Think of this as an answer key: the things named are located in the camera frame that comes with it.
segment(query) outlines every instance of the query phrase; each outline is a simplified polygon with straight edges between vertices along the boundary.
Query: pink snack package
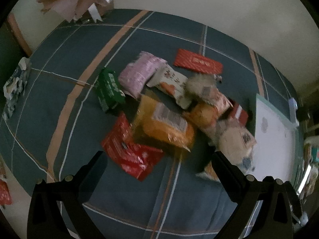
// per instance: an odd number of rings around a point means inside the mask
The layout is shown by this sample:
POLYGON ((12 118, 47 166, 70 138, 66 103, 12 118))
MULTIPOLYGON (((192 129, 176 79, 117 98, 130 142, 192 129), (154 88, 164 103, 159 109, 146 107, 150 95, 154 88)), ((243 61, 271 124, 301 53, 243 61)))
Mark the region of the pink snack package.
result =
POLYGON ((135 62, 129 63, 119 75, 123 92, 138 99, 145 83, 167 61, 142 51, 135 62))

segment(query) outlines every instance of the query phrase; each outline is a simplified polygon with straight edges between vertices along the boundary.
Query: red envelope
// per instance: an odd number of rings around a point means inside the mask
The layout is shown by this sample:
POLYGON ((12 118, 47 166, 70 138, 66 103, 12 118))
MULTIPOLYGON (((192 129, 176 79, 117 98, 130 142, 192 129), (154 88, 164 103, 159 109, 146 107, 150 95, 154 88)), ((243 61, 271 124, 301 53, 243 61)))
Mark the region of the red envelope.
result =
POLYGON ((221 74, 223 65, 213 59, 179 48, 173 65, 195 72, 221 74))

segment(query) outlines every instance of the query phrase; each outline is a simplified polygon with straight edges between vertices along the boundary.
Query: wall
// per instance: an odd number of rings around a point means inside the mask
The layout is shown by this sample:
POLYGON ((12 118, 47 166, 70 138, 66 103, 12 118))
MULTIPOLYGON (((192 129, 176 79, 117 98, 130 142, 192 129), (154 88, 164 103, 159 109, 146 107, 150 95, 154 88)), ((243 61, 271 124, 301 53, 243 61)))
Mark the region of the wall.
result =
MULTIPOLYGON (((13 10, 32 49, 61 22, 55 12, 43 15, 41 6, 21 0, 13 10)), ((115 0, 115 7, 165 12, 213 27, 261 54, 297 89, 319 78, 319 30, 299 0, 115 0)))
POLYGON ((12 9, 22 35, 33 51, 63 21, 55 11, 43 14, 42 7, 36 0, 19 0, 12 9))

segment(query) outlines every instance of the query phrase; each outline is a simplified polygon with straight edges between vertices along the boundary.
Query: red snack package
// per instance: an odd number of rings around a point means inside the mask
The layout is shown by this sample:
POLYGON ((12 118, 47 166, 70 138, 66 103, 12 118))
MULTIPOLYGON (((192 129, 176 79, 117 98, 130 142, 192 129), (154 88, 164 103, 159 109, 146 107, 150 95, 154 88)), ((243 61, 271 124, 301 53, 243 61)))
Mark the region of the red snack package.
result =
POLYGON ((11 205, 12 200, 7 183, 0 180, 0 205, 11 205))
POLYGON ((242 126, 246 126, 248 120, 248 113, 242 109, 242 107, 237 103, 233 103, 233 109, 229 113, 229 118, 237 119, 242 126))
POLYGON ((223 65, 213 59, 179 48, 173 65, 196 72, 221 74, 223 65))
POLYGON ((150 174, 164 155, 161 149, 133 142, 130 124, 123 112, 101 145, 114 162, 139 181, 150 174))

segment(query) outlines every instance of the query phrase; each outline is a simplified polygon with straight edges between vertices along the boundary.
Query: green snack package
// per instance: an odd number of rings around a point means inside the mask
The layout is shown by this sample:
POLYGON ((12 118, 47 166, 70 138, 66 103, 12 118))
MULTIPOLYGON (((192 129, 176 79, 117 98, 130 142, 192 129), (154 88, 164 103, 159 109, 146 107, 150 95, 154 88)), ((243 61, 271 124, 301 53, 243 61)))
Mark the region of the green snack package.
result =
POLYGON ((120 90, 115 72, 110 69, 103 68, 99 73, 95 91, 104 112, 125 103, 125 94, 120 90))

